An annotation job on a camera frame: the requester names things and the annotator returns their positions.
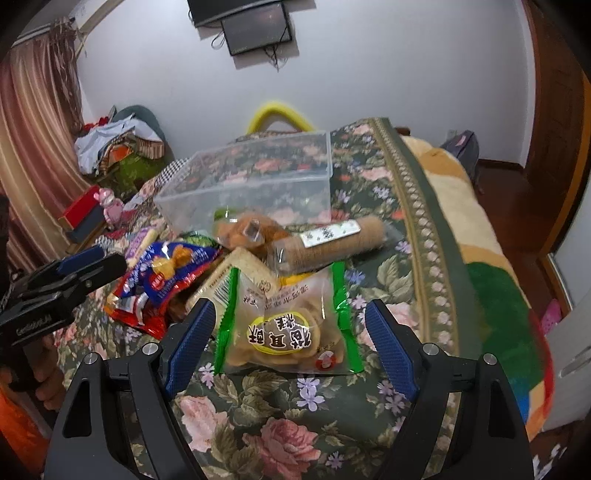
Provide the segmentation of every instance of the curtain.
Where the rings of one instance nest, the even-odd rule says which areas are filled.
[[[57,219],[88,188],[74,150],[83,125],[74,36],[55,25],[0,63],[0,193],[11,203],[12,268],[31,271],[66,254]]]

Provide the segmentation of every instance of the green-edged snack package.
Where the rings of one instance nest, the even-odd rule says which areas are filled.
[[[267,298],[233,268],[215,373],[254,366],[302,374],[361,372],[344,274],[345,265],[338,262]]]

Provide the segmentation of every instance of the clear plastic container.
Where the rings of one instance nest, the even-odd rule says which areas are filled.
[[[211,234],[216,212],[255,210],[280,225],[330,222],[330,135],[303,133],[197,153],[154,197],[175,232]]]

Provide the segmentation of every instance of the metal screw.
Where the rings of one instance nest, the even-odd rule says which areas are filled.
[[[153,355],[158,351],[158,345],[156,343],[146,343],[142,348],[142,352],[145,355]]]
[[[485,353],[482,359],[489,365],[496,365],[496,357],[492,353]]]
[[[437,355],[439,353],[439,347],[435,343],[425,343],[423,345],[423,352],[427,355]]]
[[[84,363],[86,365],[92,365],[99,359],[99,354],[96,352],[91,352],[84,357]]]

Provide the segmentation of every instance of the pink toy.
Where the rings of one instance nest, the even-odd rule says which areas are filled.
[[[103,207],[105,220],[110,230],[117,227],[117,224],[121,220],[121,214],[123,212],[124,203],[121,199],[115,197],[113,190],[111,189],[100,189],[99,193],[95,193],[95,200],[97,200],[101,207]]]
[[[560,303],[558,303],[558,300],[552,299],[541,321],[542,332],[544,333],[544,336],[548,335],[550,331],[560,323],[561,320],[562,312],[560,311]]]

